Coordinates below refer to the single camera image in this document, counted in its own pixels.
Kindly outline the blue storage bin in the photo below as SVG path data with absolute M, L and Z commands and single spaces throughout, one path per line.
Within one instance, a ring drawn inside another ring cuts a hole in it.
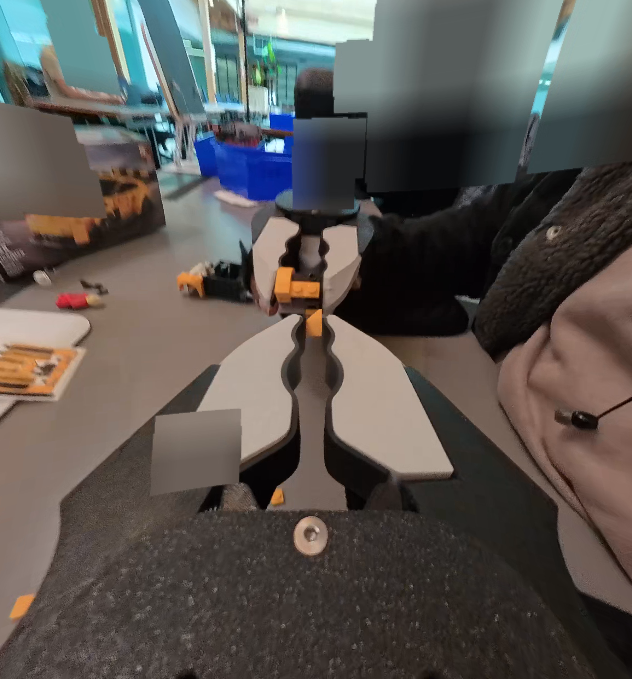
M 193 144 L 200 174 L 203 177 L 216 177 L 219 175 L 216 149 L 218 143 L 213 131 L 201 133 Z
M 273 202 L 292 188 L 292 157 L 257 147 L 216 142 L 220 186 L 252 201 Z

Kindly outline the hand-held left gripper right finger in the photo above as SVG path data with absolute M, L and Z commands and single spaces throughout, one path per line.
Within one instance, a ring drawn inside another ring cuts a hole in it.
M 323 336 L 335 444 L 395 480 L 451 478 L 454 467 L 402 361 L 335 315 L 324 319 Z

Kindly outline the lego set box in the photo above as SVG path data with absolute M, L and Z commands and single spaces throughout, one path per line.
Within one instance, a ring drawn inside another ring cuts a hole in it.
M 86 254 L 155 232 L 166 223 L 151 145 L 121 128 L 76 128 L 98 176 L 107 215 L 28 215 L 0 221 L 0 281 L 54 269 Z

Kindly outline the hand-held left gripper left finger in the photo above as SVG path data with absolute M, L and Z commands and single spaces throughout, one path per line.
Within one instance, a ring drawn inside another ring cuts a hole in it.
M 293 314 L 248 339 L 218 366 L 197 411 L 240 412 L 241 470 L 295 437 L 301 353 L 302 318 Z

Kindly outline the orange black lego assembly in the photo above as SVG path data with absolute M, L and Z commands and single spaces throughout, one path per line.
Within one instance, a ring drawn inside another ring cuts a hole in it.
M 281 314 L 308 316 L 322 308 L 320 280 L 315 274 L 302 274 L 293 267 L 279 267 L 272 298 Z

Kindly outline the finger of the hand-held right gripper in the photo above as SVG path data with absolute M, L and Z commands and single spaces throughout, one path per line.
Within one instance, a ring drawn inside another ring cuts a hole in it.
M 285 217 L 272 216 L 264 225 L 251 250 L 251 292 L 260 310 L 267 316 L 278 311 L 274 295 L 280 267 L 300 267 L 301 228 Z
M 358 229 L 355 225 L 335 225 L 320 235 L 322 272 L 320 301 L 323 313 L 333 313 L 351 290 L 359 273 Z

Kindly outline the black lego car chassis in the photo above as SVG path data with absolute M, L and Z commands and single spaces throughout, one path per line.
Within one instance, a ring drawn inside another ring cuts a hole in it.
M 180 292 L 198 299 L 245 303 L 251 300 L 247 259 L 240 263 L 220 260 L 196 264 L 176 277 Z

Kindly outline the lego sticker sheet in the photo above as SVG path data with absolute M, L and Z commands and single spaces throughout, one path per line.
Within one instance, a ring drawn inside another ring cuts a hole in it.
M 0 342 L 0 396 L 17 401 L 57 401 L 85 355 L 81 347 Z

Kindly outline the person's right forearm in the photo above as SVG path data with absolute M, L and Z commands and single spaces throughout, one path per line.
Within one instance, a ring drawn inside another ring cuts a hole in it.
M 417 219 L 370 216 L 358 285 L 334 314 L 369 335 L 465 333 L 469 317 L 457 297 L 483 291 L 509 211 L 482 199 Z

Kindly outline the dark fleece jacket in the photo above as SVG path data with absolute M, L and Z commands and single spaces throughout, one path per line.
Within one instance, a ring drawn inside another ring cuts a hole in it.
M 631 246 L 632 161 L 582 170 L 484 293 L 472 326 L 476 340 L 498 360 Z

